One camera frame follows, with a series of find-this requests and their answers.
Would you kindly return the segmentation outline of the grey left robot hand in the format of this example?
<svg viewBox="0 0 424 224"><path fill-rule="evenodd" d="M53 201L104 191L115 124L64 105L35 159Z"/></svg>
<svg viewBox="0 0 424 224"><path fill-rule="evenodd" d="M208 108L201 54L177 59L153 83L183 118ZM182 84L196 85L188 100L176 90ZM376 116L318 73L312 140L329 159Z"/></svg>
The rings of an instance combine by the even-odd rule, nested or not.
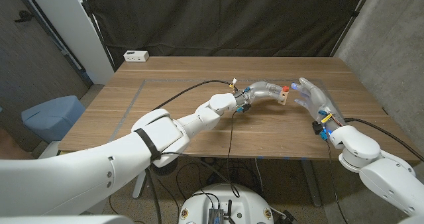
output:
<svg viewBox="0 0 424 224"><path fill-rule="evenodd" d="M289 87L280 87L276 84L268 82L255 82L244 90L236 91L234 97L237 103L236 112L246 112L250 109L251 104L258 99L271 97L279 104L285 105L288 98Z"/></svg>

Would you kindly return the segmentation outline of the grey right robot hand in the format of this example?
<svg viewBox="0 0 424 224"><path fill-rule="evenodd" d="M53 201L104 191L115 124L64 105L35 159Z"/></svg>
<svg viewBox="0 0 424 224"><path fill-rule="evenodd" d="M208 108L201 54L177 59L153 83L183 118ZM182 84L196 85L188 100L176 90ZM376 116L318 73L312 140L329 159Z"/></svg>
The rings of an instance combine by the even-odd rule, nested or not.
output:
<svg viewBox="0 0 424 224"><path fill-rule="evenodd" d="M302 96L302 99L295 99L295 102L306 108L312 118L324 126L327 135L346 125L332 101L309 80L299 78L299 84L292 83L291 88Z"/></svg>

